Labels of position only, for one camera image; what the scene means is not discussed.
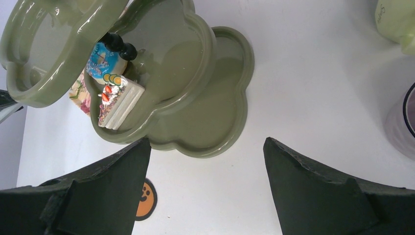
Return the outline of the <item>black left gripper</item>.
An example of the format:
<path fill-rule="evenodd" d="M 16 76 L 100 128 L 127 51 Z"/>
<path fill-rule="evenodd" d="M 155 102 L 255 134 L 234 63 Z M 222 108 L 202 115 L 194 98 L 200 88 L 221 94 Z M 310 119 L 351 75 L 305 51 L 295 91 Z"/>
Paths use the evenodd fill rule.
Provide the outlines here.
<path fill-rule="evenodd" d="M 12 105 L 15 105 L 17 102 L 10 96 L 9 92 L 6 90 L 0 91 L 0 108 L 5 109 Z"/>

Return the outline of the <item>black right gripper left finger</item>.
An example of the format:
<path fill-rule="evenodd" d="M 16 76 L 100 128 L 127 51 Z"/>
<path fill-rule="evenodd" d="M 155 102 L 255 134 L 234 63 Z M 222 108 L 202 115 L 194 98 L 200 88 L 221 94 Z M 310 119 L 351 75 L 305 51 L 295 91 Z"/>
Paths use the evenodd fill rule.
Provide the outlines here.
<path fill-rule="evenodd" d="M 129 235 L 149 165 L 149 139 L 38 186 L 0 192 L 3 235 Z"/>

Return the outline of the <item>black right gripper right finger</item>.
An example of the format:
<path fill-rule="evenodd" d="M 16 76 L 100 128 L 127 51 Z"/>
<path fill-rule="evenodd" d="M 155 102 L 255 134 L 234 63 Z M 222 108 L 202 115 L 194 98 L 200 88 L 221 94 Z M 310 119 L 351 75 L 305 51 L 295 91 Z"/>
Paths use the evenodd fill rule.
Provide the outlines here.
<path fill-rule="evenodd" d="M 414 190 L 343 173 L 271 137 L 263 153 L 283 234 L 414 234 Z"/>

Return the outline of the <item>silver serving tongs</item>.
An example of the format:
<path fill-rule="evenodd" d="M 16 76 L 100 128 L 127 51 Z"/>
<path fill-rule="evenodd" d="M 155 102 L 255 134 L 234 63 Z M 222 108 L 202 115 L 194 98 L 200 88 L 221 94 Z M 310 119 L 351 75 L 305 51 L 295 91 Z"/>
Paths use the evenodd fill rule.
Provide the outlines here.
<path fill-rule="evenodd" d="M 9 118 L 15 112 L 21 110 L 23 108 L 22 105 L 19 103 L 8 106 L 0 111 L 0 123 L 4 122 L 7 118 Z"/>

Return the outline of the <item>white layered cake slice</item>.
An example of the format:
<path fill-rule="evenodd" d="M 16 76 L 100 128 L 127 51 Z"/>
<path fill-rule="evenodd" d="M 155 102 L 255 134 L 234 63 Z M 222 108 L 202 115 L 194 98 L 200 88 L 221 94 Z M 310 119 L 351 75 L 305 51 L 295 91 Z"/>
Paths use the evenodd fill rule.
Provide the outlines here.
<path fill-rule="evenodd" d="M 101 98 L 98 126 L 118 130 L 132 111 L 145 88 L 122 75 L 103 75 L 105 82 Z"/>

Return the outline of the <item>blue frosted donut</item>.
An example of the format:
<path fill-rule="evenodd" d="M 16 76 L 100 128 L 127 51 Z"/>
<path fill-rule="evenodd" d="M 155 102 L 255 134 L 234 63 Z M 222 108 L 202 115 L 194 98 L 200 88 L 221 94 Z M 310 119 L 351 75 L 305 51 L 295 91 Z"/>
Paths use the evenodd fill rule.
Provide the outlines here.
<path fill-rule="evenodd" d="M 86 72 L 99 82 L 103 82 L 105 74 L 122 75 L 128 62 L 118 52 L 109 51 L 103 43 L 97 43 L 86 64 Z"/>

